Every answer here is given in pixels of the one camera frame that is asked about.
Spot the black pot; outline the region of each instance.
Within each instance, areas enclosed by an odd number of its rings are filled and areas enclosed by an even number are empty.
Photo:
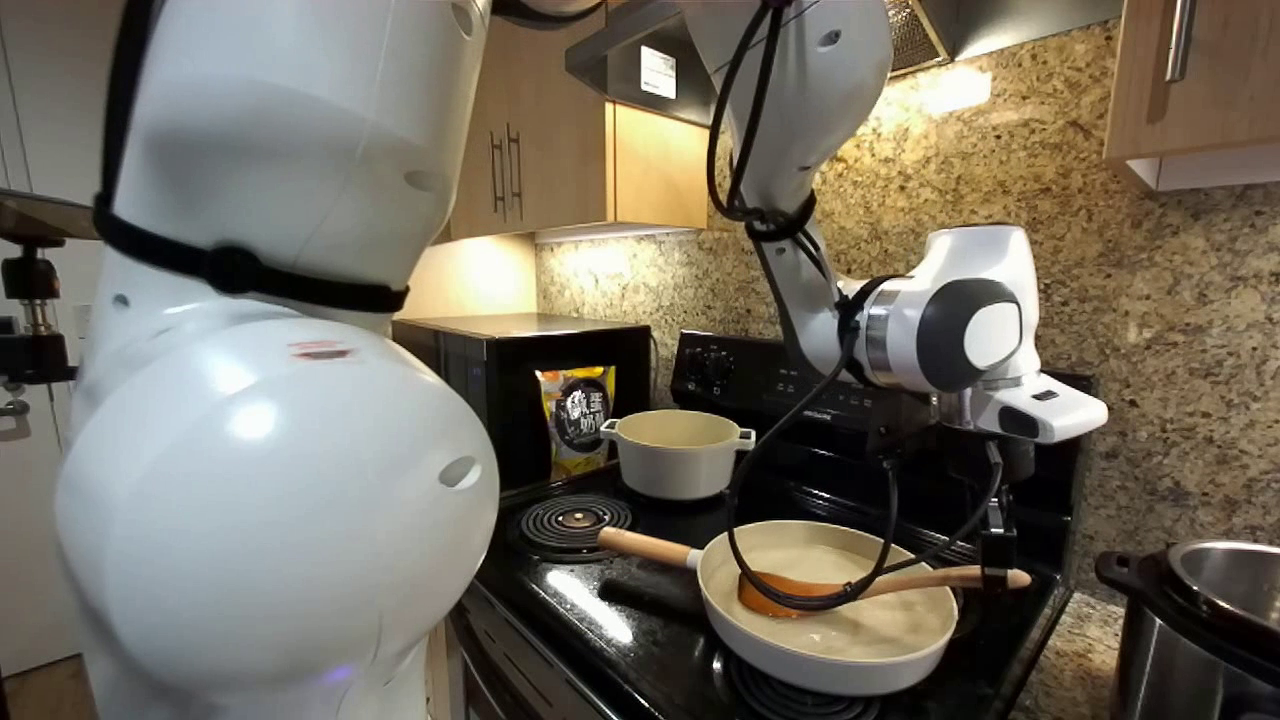
[[[1280,716],[1280,550],[1105,551],[1098,577],[1129,595],[1116,716]]]

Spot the pot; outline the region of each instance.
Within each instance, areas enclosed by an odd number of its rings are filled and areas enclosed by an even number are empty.
[[[690,409],[603,420],[601,437],[615,444],[626,484],[657,501],[720,496],[734,479],[738,451],[757,449],[754,430]]]
[[[947,587],[894,592],[833,612],[772,619],[739,604],[739,569],[727,532],[702,551],[654,537],[642,537],[648,550],[635,550],[632,542],[632,532],[601,532],[603,550],[695,569],[695,587],[716,638],[754,668],[810,692],[889,696],[911,688],[942,664],[962,619],[957,592]],[[818,519],[739,524],[738,542],[754,569],[819,583],[864,577],[879,551],[879,537]]]
[[[1098,577],[1129,595],[1116,716],[1280,714],[1280,550],[1196,542],[1154,555],[1105,551]]]

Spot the wooden spatula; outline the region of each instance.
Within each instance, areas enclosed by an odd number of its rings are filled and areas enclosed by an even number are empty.
[[[814,583],[781,572],[757,572],[767,587],[788,592],[788,595],[833,595],[843,583]],[[889,592],[911,592],[911,587],[1033,587],[1033,577],[1024,569],[1006,569],[1001,577],[983,577],[980,564],[957,564],[957,569],[934,569],[934,572],[894,572],[876,577],[876,583],[855,595],[889,595]],[[777,619],[797,619],[810,616],[806,609],[788,609],[757,592],[744,577],[738,581],[738,601],[757,612],[757,616],[777,616]]]

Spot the white pot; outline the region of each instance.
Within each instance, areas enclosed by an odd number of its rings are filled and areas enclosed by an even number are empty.
[[[757,449],[754,430],[690,409],[603,420],[601,437],[615,444],[626,484],[657,501],[705,501],[724,491],[738,451]]]

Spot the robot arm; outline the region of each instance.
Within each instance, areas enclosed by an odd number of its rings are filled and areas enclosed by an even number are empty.
[[[934,231],[911,274],[852,291],[833,275],[814,180],[884,87],[884,0],[684,0],[679,11],[720,87],[711,159],[720,134],[734,135],[734,180],[720,198],[708,174],[711,199],[757,239],[784,335],[818,373],[924,394],[951,430],[1035,444],[1110,420],[1098,397],[1040,373],[1035,264],[1019,229]]]

